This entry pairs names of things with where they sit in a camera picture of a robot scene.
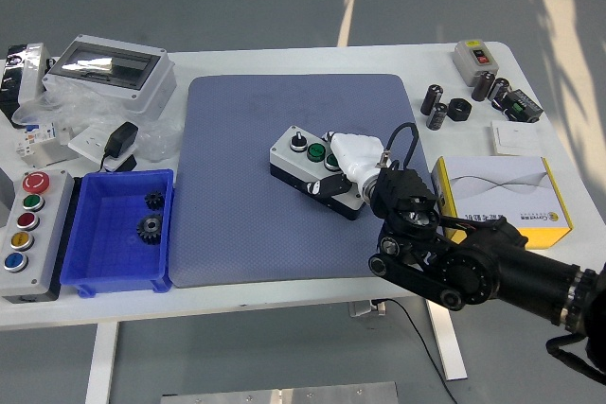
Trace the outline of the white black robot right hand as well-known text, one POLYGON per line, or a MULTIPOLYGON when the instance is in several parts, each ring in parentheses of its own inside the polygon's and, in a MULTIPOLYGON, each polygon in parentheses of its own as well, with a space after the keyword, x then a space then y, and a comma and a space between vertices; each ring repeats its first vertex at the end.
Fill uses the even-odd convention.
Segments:
POLYGON ((353 186, 365 202, 370 202, 380 169, 390 164, 390 151, 374 136, 335 133, 330 141, 342 173, 305 183, 304 191, 316 199, 347 193, 353 186))

